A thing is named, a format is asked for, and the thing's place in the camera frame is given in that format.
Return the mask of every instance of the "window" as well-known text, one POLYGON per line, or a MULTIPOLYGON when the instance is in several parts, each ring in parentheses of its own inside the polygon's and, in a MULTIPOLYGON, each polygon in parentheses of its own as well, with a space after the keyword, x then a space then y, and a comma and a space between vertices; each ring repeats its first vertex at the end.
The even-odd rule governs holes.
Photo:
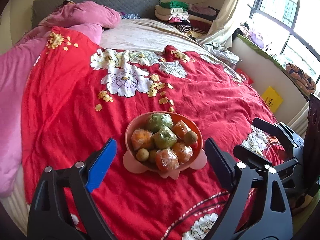
POLYGON ((268 53, 284 54, 316 82, 320 79, 319 0, 255 0, 250 18, 271 45, 268 53))

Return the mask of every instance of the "pink comforter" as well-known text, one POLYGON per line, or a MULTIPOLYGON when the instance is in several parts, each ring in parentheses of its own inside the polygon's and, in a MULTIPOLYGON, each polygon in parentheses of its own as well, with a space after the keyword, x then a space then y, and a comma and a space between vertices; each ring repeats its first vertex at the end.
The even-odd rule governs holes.
POLYGON ((70 28, 99 44, 102 28, 114 28, 120 19, 118 12, 92 1, 68 4, 50 14, 12 49, 0 55, 0 197, 11 194, 21 164, 22 95, 51 28, 70 28))

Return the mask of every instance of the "small brown fruit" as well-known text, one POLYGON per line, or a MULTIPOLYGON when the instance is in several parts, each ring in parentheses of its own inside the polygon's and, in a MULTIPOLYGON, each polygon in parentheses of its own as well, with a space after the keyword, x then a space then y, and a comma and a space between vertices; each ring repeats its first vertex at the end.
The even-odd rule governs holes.
POLYGON ((156 154, 157 154, 157 151, 158 151, 158 150, 151 150, 151 151, 149 152, 149 159, 148 159, 148 161, 149 161, 150 163, 156 163, 156 154))
POLYGON ((193 132, 187 132, 184 136, 184 142, 187 146, 190 146, 198 141, 198 135, 193 132))
POLYGON ((139 162, 145 162, 149 158, 148 150, 144 148, 138 150, 136 158, 139 162))

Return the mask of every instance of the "red floral blanket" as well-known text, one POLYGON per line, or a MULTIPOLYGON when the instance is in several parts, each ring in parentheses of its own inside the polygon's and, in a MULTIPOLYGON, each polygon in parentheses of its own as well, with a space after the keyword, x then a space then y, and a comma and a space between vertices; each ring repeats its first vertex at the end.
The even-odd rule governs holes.
MULTIPOLYGON (((92 196, 116 237, 203 239, 228 199, 208 163, 177 180, 132 174, 123 166, 127 125, 150 111, 185 115, 223 151, 232 154, 243 144, 279 164, 277 141, 252 127, 255 117, 276 119, 253 88, 214 58, 170 45, 162 55, 104 50, 79 32, 54 27, 22 103, 27 202, 46 166, 68 168, 114 138, 116 158, 92 196)), ((70 191, 67 199, 77 217, 70 191)), ((251 206, 249 197, 243 222, 251 206)))

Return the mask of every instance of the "fruit bowl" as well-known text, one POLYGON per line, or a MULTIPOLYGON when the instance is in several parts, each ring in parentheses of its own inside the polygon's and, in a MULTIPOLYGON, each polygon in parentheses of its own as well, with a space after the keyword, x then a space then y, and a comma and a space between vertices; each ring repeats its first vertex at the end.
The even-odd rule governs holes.
POLYGON ((157 172, 162 178, 171 177, 173 179, 177 179, 179 177, 180 171, 183 171, 189 167, 194 170, 199 170, 199 169, 202 169, 207 163, 207 157, 204 153, 204 150, 202 149, 203 140, 202 140, 202 135, 200 133, 199 128, 195 125, 194 122, 192 122, 190 119, 188 119, 187 117, 181 114, 163 112, 163 111, 156 111, 156 112, 141 114, 135 119, 133 119, 128 125, 127 130, 125 131, 124 140, 125 140, 125 145, 127 147, 127 152, 124 154, 123 164, 124 164, 124 167, 132 173, 143 173, 145 171, 153 171, 153 172, 157 172), (198 147, 194 149, 192 157, 188 162, 181 164, 180 167, 177 168, 176 170, 162 172, 156 167, 155 164, 152 164, 149 162, 141 163, 135 158, 135 151, 133 150, 133 147, 131 144, 131 136, 135 129, 143 128, 147 122, 147 118, 151 114, 155 114, 155 113, 170 114, 173 124, 176 124, 178 121, 182 120, 190 127, 192 131, 194 131, 198 135, 198 141, 197 141, 198 147))

